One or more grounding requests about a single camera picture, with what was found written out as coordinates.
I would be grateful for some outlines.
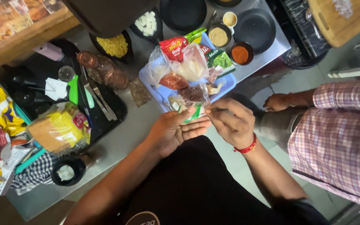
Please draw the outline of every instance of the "green packet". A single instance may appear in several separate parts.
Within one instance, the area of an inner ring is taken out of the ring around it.
[[[178,109],[178,113],[181,113],[185,110],[187,110],[188,108],[194,106],[195,107],[195,113],[190,116],[187,120],[185,120],[184,122],[190,122],[190,121],[193,121],[195,119],[198,119],[202,116],[205,116],[205,108],[204,106],[206,105],[206,102],[205,103],[202,103],[202,102],[192,102],[192,101],[187,101],[185,105],[180,105],[179,109]]]
[[[201,27],[197,30],[194,30],[193,32],[184,35],[184,37],[187,39],[188,43],[191,44],[192,42],[195,42],[197,44],[201,43],[201,37],[202,33],[206,31],[206,28]]]
[[[200,47],[208,63],[208,69],[215,66],[221,66],[224,69],[223,72],[218,75],[218,78],[236,71],[236,67],[226,52],[218,49],[213,50],[203,44],[200,44]]]

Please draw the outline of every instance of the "black t-shirt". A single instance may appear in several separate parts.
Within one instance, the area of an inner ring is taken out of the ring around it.
[[[134,191],[114,224],[328,224],[304,201],[269,208],[236,182],[205,136],[186,141]]]

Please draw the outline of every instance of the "food poster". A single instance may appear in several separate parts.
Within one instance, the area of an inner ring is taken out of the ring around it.
[[[61,0],[11,0],[0,3],[0,42],[64,8]]]

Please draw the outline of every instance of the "yellow chana dal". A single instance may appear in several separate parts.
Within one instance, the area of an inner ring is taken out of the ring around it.
[[[98,43],[102,46],[107,54],[122,58],[127,54],[127,42],[123,34],[119,34],[114,38],[98,38]]]

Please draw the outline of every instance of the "wooden cutting board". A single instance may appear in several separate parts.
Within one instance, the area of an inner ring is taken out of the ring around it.
[[[340,16],[332,0],[308,0],[313,17],[329,44],[338,48],[360,32],[360,0],[350,0],[353,15]]]

